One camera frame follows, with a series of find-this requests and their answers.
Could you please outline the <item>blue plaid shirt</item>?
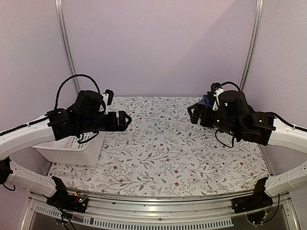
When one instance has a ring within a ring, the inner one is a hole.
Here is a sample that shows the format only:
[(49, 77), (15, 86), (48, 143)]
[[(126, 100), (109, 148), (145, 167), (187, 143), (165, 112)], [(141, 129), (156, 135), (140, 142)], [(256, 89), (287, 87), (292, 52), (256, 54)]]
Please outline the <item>blue plaid shirt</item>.
[(202, 99), (198, 103), (206, 106), (213, 105), (208, 95), (203, 95)]

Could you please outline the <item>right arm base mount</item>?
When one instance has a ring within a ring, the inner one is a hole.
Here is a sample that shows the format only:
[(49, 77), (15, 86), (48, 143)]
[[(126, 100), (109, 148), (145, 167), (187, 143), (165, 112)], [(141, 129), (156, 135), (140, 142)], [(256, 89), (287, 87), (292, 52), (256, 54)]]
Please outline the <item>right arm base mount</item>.
[(253, 192), (251, 195), (233, 198), (231, 204), (237, 214), (271, 206), (273, 201), (264, 191), (259, 191)]

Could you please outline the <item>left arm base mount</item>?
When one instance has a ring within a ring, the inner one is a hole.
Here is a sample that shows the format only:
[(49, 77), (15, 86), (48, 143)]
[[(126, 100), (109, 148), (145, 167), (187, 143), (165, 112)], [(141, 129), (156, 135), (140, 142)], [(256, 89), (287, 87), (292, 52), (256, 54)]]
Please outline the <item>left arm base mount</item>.
[(47, 204), (59, 209), (85, 213), (88, 206), (88, 196), (79, 192), (69, 194), (57, 191), (52, 197), (47, 197)]

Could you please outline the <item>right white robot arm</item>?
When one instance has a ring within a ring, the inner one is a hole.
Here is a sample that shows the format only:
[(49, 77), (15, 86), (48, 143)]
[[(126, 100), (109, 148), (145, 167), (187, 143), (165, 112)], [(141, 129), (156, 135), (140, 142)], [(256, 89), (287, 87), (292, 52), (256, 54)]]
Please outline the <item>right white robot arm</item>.
[(281, 146), (306, 153), (307, 130), (285, 121), (273, 112), (256, 112), (248, 105), (242, 91), (218, 88), (190, 106), (193, 124), (213, 127), (241, 140), (261, 145)]

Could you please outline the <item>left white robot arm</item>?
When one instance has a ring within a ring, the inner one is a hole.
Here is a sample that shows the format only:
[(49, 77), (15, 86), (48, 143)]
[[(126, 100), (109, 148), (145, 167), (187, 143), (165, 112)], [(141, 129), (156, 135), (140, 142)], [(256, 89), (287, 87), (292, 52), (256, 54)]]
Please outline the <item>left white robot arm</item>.
[(132, 118), (124, 111), (110, 112), (114, 93), (100, 89), (79, 91), (76, 101), (68, 108), (54, 109), (37, 120), (2, 131), (0, 134), (0, 183), (24, 188), (30, 192), (52, 197), (61, 208), (71, 204), (71, 197), (61, 179), (30, 171), (10, 159), (10, 156), (37, 144), (59, 141), (85, 133), (94, 136), (102, 131), (125, 131)]

